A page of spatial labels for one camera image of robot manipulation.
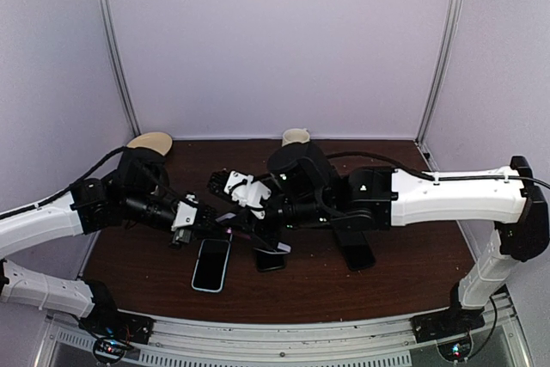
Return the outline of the lilac silicone phone case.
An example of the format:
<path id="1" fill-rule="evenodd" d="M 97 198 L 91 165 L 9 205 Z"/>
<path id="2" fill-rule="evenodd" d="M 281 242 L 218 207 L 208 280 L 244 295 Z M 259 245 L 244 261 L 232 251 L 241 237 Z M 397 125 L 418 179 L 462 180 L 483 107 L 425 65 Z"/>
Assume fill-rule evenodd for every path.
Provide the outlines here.
<path id="1" fill-rule="evenodd" d="M 275 242 L 273 245 L 266 242 L 256 242 L 254 250 L 260 251 L 263 254 L 287 255 L 292 251 L 292 248 L 291 245 L 284 242 Z"/>

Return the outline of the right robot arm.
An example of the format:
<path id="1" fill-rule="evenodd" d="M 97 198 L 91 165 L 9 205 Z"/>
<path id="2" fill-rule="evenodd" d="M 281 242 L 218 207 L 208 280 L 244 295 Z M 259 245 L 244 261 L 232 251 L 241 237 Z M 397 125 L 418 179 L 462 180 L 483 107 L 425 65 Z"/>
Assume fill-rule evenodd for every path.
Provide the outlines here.
<path id="1" fill-rule="evenodd" d="M 378 167 L 342 175 L 333 156 L 307 142 L 281 147 L 267 168 L 263 178 L 231 173 L 226 189 L 249 211 L 254 239 L 271 251 L 278 249 L 281 223 L 321 221 L 353 233 L 436 221 L 492 222 L 484 253 L 454 285 L 449 307 L 434 315 L 446 333 L 459 333 L 479 316 L 514 267 L 549 244 L 542 184 L 521 156 L 493 170 L 442 174 L 383 157 Z"/>

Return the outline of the purple smartphone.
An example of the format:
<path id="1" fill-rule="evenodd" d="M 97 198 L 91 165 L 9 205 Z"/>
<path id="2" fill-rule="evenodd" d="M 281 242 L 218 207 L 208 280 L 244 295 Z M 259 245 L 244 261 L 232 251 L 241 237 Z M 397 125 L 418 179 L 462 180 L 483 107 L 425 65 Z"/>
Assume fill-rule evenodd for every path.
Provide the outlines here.
<path id="1" fill-rule="evenodd" d="M 253 225 L 248 221 L 248 214 L 235 214 L 228 212 L 215 220 L 215 229 L 221 237 L 232 239 L 241 238 L 247 241 L 252 240 Z"/>

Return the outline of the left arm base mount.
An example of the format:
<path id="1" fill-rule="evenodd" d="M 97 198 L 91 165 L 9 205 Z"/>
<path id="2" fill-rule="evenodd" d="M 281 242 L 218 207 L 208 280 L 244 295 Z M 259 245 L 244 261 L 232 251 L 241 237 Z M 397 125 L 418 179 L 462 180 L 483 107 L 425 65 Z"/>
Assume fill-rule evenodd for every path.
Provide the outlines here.
<path id="1" fill-rule="evenodd" d="M 116 339 L 124 344 L 147 345 L 154 320 L 147 316 L 117 312 L 114 315 L 90 315 L 78 320 L 81 329 L 98 337 Z"/>

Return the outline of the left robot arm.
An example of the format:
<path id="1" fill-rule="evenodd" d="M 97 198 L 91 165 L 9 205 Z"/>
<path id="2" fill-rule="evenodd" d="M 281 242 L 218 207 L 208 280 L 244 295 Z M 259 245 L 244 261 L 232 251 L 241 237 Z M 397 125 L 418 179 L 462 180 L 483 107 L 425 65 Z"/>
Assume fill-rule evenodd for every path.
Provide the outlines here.
<path id="1" fill-rule="evenodd" d="M 98 166 L 119 156 L 117 168 L 97 179 Z M 68 236 L 89 235 L 124 222 L 166 231 L 174 243 L 211 229 L 214 208 L 168 184 L 166 158 L 147 148 L 119 147 L 65 189 L 1 215 L 1 300 L 88 319 L 106 336 L 123 329 L 123 316 L 101 282 L 48 276 L 9 256 Z"/>

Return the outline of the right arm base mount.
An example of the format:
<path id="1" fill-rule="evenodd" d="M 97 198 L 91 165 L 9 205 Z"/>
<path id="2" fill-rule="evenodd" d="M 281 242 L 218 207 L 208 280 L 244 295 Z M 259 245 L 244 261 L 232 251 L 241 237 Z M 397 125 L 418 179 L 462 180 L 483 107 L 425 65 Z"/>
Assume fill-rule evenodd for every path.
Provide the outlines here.
<path id="1" fill-rule="evenodd" d="M 411 319 L 418 343 L 445 339 L 485 326 L 482 310 L 452 309 L 416 315 Z"/>

